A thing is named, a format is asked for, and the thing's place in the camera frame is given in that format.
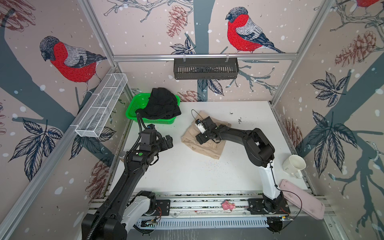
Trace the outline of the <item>beige drawstring shorts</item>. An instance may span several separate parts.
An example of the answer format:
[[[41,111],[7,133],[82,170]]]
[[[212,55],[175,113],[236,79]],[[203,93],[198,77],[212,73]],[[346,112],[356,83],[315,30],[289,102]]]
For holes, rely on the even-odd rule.
[[[186,130],[185,134],[181,137],[181,142],[196,153],[218,160],[224,150],[226,141],[215,143],[213,140],[208,140],[200,145],[196,136],[201,133],[202,132],[199,130],[194,120]]]

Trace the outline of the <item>black shorts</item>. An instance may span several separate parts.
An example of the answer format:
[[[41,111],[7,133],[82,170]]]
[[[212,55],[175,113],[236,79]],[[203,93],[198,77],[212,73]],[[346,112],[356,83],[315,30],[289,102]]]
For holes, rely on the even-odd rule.
[[[153,88],[146,107],[136,113],[149,120],[169,120],[182,114],[176,96],[165,88]]]

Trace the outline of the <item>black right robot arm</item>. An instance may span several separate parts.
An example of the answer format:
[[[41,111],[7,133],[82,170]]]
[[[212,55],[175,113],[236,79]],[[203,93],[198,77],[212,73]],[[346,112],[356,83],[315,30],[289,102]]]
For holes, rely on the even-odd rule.
[[[195,120],[200,133],[196,135],[199,144],[209,140],[215,143],[230,141],[244,146],[252,164],[259,168],[263,185],[263,205],[267,213],[273,214],[284,205],[284,194],[278,188],[273,160],[275,148],[261,129],[239,130],[226,125],[216,125],[211,117]]]

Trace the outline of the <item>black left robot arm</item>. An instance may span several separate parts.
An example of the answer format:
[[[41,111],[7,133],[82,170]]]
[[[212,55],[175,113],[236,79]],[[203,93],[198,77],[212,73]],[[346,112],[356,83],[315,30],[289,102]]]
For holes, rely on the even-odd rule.
[[[149,166],[159,160],[159,153],[173,147],[173,139],[163,137],[155,125],[145,125],[140,113],[137,121],[139,137],[125,154],[125,170],[117,185],[97,212],[87,214],[82,221],[84,240],[125,240],[142,215],[156,211],[155,193],[141,191],[131,196]]]

